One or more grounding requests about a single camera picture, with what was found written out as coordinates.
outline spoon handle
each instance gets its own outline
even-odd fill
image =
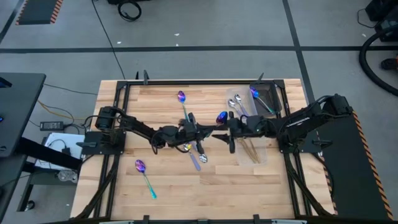
[[[244,115],[246,115],[246,116],[249,116],[249,113],[246,111],[246,109],[244,109],[244,106],[243,106],[243,104],[239,102],[239,105],[240,105],[240,106],[241,106],[241,108],[242,108],[242,112],[243,112],[243,114],[244,114]]]
[[[184,116],[185,116],[185,119],[186,119],[188,122],[190,122],[190,120],[189,120],[189,118],[188,118],[188,114],[187,114],[187,109],[185,109],[184,103],[182,103],[182,108],[184,109]]]
[[[200,171],[200,165],[199,165],[197,159],[195,158],[195,156],[192,154],[192,152],[189,152],[189,156],[191,157],[193,165],[195,165],[195,168],[197,169],[197,171]]]
[[[142,173],[142,174],[144,174],[144,179],[145,179],[145,181],[147,182],[148,188],[149,188],[149,190],[150,190],[150,194],[152,195],[152,199],[156,199],[157,196],[156,196],[156,194],[155,194],[154,189],[153,189],[152,186],[150,185],[147,176],[145,175],[145,173]]]
[[[274,110],[271,109],[268,105],[266,105],[266,103],[263,102],[263,100],[262,100],[261,98],[258,97],[257,99],[267,108],[267,110],[268,110],[270,113],[274,113]]]

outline chair wheel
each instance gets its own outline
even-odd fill
[[[27,205],[26,205],[26,208],[25,208],[24,212],[32,210],[34,207],[35,207],[35,202],[30,200],[30,201],[27,202]]]

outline power adapter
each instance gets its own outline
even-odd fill
[[[41,131],[63,131],[64,126],[62,121],[43,121],[40,122]]]

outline clear plastic container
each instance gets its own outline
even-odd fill
[[[242,88],[231,88],[226,91],[226,111],[233,111],[235,118],[240,118],[239,114],[244,114],[242,107],[235,99],[235,95],[238,94],[241,98],[241,104],[244,109],[248,113],[249,116],[257,115],[256,106],[254,104],[254,99],[252,97],[250,88],[242,87]],[[232,99],[235,102],[235,108],[232,108],[228,104],[228,100]],[[252,157],[256,158],[256,162],[251,159],[251,156],[244,149],[244,141],[253,155]],[[235,139],[235,154],[236,158],[239,162],[239,165],[242,166],[256,166],[256,165],[264,165],[267,162],[267,151],[266,151],[266,138],[246,138],[246,139]]]

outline wooden table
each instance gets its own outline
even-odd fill
[[[301,81],[284,81],[290,111],[305,107]],[[101,107],[113,104],[116,82],[101,82],[94,114]],[[183,118],[176,95],[183,90],[187,111],[200,124],[214,124],[220,111],[230,110],[225,103],[227,89],[242,86],[247,85],[133,86],[127,113],[155,129],[176,125]],[[284,159],[277,141],[253,140],[256,147],[264,147],[265,143],[266,165],[239,166],[228,145],[206,138],[203,147],[208,163],[200,163],[202,170],[198,172],[188,154],[167,148],[154,155],[147,140],[128,133],[126,150],[119,163],[112,220],[142,220],[143,215],[150,215],[151,220],[252,219],[253,214],[259,214],[260,218],[293,218]],[[151,199],[142,174],[134,166],[136,159],[147,165],[147,176],[158,196],[156,200]],[[301,159],[308,188],[326,210],[334,213],[323,166],[309,154],[302,154]],[[93,156],[81,168],[71,217],[79,214],[96,192],[102,161],[103,156]],[[296,190],[304,214],[302,196],[298,187]]]

